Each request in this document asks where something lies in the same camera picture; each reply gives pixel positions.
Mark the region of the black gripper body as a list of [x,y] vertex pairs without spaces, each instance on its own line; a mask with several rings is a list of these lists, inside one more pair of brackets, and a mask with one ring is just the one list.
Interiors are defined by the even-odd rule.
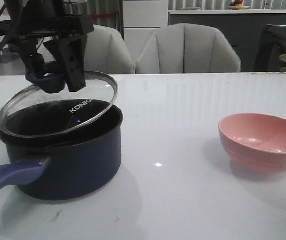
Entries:
[[16,40],[36,40],[46,37],[69,37],[87,35],[94,31],[90,15],[64,15],[56,18],[24,15],[13,34],[11,42]]

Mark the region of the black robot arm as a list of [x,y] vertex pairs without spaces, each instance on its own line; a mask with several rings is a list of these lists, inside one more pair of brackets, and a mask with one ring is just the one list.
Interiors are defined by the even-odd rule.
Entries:
[[44,77],[51,70],[37,51],[37,40],[50,37],[44,46],[55,59],[53,73],[69,84],[84,80],[88,34],[94,31],[90,15],[66,14],[62,0],[6,0],[9,20],[0,21],[0,37],[8,36],[26,72]]

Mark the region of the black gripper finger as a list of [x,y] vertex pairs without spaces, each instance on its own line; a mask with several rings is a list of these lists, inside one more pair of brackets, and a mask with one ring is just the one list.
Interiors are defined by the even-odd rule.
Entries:
[[44,43],[54,60],[45,67],[60,76],[70,92],[78,92],[86,86],[85,50],[87,35],[72,35],[67,38],[53,39]]
[[45,76],[45,61],[43,55],[38,53],[38,43],[37,38],[19,38],[15,42],[15,49],[24,63],[25,75],[28,78],[41,79]]

